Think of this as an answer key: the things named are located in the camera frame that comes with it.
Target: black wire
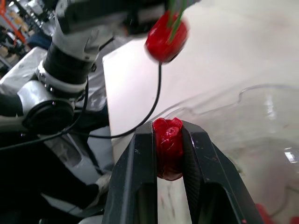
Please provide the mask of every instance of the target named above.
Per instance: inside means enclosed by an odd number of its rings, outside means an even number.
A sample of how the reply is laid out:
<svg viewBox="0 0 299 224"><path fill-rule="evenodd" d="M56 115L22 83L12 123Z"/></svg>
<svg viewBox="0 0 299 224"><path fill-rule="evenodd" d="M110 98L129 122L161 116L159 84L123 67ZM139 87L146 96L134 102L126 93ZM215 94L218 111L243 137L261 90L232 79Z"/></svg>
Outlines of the black wire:
<svg viewBox="0 0 299 224"><path fill-rule="evenodd" d="M78 118L75 120L75 122L73 124L71 124L70 126L65 128L61 132L59 132L57 134L54 134L54 135L51 135L49 137L40 138L40 139L36 139L36 140L32 140L32 141L27 141L27 142L23 142L23 143L20 143L20 144L15 144L15 145L12 145L12 146L1 147L0 150L7 150L7 149L18 148L18 147L24 147L24 146L28 146L28 145L31 145L31 144L36 144L36 143L40 143L40 142L43 142L43 141L48 141L48 140L60 137L64 134L68 133L79 122L79 120L83 116L84 112L86 111L87 101L88 101L88 79L87 79L86 87L85 87L85 99L84 99L84 103L83 103L83 108L82 108L82 111L79 114Z"/></svg>
<svg viewBox="0 0 299 224"><path fill-rule="evenodd" d="M288 201L289 201L289 192L288 192L288 190L293 191L296 194L299 194L299 190L294 189L290 186L286 186L285 187L285 196L284 196L284 200L282 202L282 205L275 212L273 212L272 214L269 215L271 218L275 217L276 215L281 213L287 207Z"/></svg>
<svg viewBox="0 0 299 224"><path fill-rule="evenodd" d="M126 136L128 134L133 133L138 127L140 127L141 125L143 125L152 115L152 113L154 112L158 101L159 101L159 97L160 97L160 92L161 92L161 82L162 82L162 65L159 64L159 69L158 69L158 88L157 88L157 96L155 99L155 102L151 108L151 110L149 111L148 115L146 115L146 117L135 127L133 127L132 129L121 133L121 134L117 134L117 135L112 135L112 136L101 136L101 135L94 135L94 134L86 134L86 133L81 133L81 132L75 132L75 131L70 131L69 133L71 134L76 134L76 135L82 135L82 136L87 136L87 137L91 137L91 138L98 138L98 139L115 139L115 138L120 138L123 136Z"/></svg>

